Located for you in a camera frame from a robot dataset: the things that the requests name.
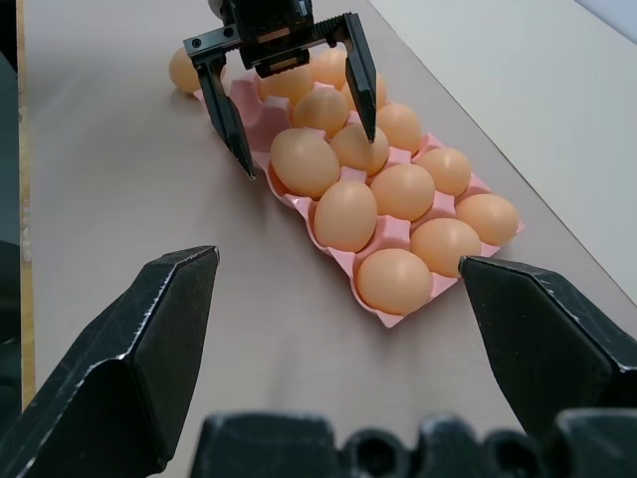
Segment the beige table surface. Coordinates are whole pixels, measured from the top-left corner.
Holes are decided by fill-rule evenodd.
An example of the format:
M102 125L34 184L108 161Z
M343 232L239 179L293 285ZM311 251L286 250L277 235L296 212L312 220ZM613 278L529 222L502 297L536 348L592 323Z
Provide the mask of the beige table surface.
M373 8L316 3L320 18L361 14L390 96L518 206L527 230L500 257L563 273L637 336L635 306ZM216 244L199 382L164 476L187 474L212 411L317 411L339 442L374 425L412 443L419 419L441 411L481 432L517 426L462 286L384 329L298 217L263 179L247 181L199 106L173 92L173 51L217 25L203 0L26 2L38 385L145 262Z

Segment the brown egg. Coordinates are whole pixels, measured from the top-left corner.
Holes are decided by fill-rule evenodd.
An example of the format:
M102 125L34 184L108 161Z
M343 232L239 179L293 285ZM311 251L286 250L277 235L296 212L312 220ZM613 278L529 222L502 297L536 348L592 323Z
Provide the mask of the brown egg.
M354 98L351 96L351 91L349 90L349 85L345 82L345 85L340 90L342 97L345 98L345 103L351 112L356 110L356 105L354 104ZM380 74L376 74L376 110L380 110L385 105L387 105L387 84L382 79Z
M410 151L418 151L422 140L420 119L411 108L392 103L376 114L376 123L389 139L389 145Z
M310 61L310 71L315 82L332 85L340 90L345 84L345 60L347 52L330 48Z
M356 288L372 309L405 316L427 304L431 274L425 263L411 252L383 249L360 265Z
M458 196L465 192L471 179L469 159L458 149L439 147L420 157L418 164L429 171L436 189L445 194Z
M197 71L183 48L177 50L170 59L168 74L170 81L180 92L192 95L201 90Z
M388 167L371 182L378 214L415 221L434 202L434 180L422 167L397 164Z
M345 126L348 116L345 101L337 90L315 88L295 106L292 125L322 129L327 137L333 137Z
M272 142L272 167L281 182L299 196L319 199L338 181L336 154L308 129L286 129Z
M366 184L339 181L318 202L314 220L317 241L324 247L358 252L371 239L377 216L376 200Z
M478 194L456 205L458 219L469 224L480 240L502 246L516 235L520 216L513 204L495 194Z
M295 105L312 90L313 85L310 68L303 65L264 78L259 85L259 96L262 101L265 101L267 97L288 98Z
M379 127L376 140L369 144L362 124L353 123L339 131L329 144L336 153L341 166L366 171L369 176L376 174L387 162L389 142Z
M411 252L429 268L445 277L460 277L463 256L479 256L482 244L476 231L457 219L433 219L411 235Z

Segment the pink egg carton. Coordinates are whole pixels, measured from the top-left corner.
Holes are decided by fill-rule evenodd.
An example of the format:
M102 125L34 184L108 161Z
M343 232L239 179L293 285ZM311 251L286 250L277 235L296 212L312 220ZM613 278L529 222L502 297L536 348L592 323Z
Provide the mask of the pink egg carton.
M272 141L281 131L292 127L290 120L292 105L286 98L268 97L265 101L262 101L259 96L260 82L261 79L257 75L250 73L232 82L230 88L230 98L237 106L241 115L255 165L265 172L273 194L286 206L296 209L304 218L306 227L308 228L308 234L315 246L326 255L331 256L345 274L347 274L351 292L360 306L376 315L385 327L394 327L402 321L405 316L394 316L372 309L360 298L354 281L360 264L369 255L381 249L399 248L409 251L411 232L416 228L432 219L441 217L455 218L456 203L475 194L492 192L491 189L489 189L478 176L472 174L467 190L458 197L436 191L431 208L424 216L414 222L397 219L392 216L378 216L374 234L369 243L360 252L345 252L330 247L323 247L317 241L313 231L314 215L318 202L309 197L293 194L277 177L270 164L270 147ZM316 83L315 88L332 88L332 86ZM200 92L195 93L195 96L203 103ZM347 122L360 122L358 114L351 112ZM324 131L317 130L317 134L321 134L322 137L325 137ZM444 147L444 145L436 139L433 134L425 134L423 136L420 148L413 157L409 151L390 147L389 158L383 169L396 164L414 162L423 154L438 147ZM367 177L364 171L342 167L340 170L340 179L354 179L369 184L373 177ZM520 233L524 227L524 224L521 222L518 226L518 233ZM483 243L481 255L490 257L499 250L499 247ZM432 291L428 303L458 282L458 279L444 277L436 273L432 273L432 279Z

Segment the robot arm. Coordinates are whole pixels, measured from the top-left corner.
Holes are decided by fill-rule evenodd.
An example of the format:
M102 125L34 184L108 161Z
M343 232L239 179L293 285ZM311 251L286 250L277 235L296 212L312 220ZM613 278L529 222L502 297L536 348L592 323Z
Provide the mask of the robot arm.
M356 110L370 142L376 133L376 70L356 14L345 13L315 23L312 0L208 0L224 27L184 41L199 75L215 129L246 173L254 165L239 112L226 96L221 70L226 54L239 50L247 70L266 78L310 60L309 48L342 43L347 49L346 77Z

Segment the egg carton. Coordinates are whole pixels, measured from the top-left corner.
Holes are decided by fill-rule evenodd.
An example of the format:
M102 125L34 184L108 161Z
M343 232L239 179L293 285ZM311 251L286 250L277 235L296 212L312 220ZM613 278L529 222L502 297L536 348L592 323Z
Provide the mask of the egg carton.
M469 186L464 193L458 197L454 197L436 191L431 208L424 216L413 222L397 219L392 216L378 216L374 234L363 250L354 253L324 247L317 241L313 230L314 215L318 202L309 197L293 194L277 177L270 163L270 147L274 138L281 131L292 127L290 120L292 105L286 98L268 97L265 101L262 101L259 96L260 82L261 79L257 75L252 73L247 74L232 82L229 95L239 110L255 165L264 171L270 189L277 199L286 206L296 209L304 218L308 234L315 246L326 255L331 256L345 274L347 274L351 292L358 304L366 311L376 315L385 327L394 327L406 316L386 314L382 311L372 309L360 298L355 284L355 277L360 264L371 254L381 249L398 248L409 251L411 233L420 225L437 218L456 218L456 203L476 194L490 193L492 192L491 189L478 176L472 173ZM333 87L316 83L314 88ZM196 96L203 103L200 92L197 92ZM347 122L360 122L360 118L356 112L351 112ZM324 131L317 130L317 134L321 134L325 137ZM413 157L409 151L390 146L389 158L381 170L397 164L415 162L423 154L439 147L444 147L444 144L436 139L433 134L425 134L423 136L419 150ZM340 169L340 179L353 179L369 184L373 177L368 177L365 171L342 167ZM520 233L524 227L524 224L521 222L518 226L517 234ZM499 250L500 247L482 243L481 255L491 257ZM432 273L432 291L427 304L457 282L458 279Z

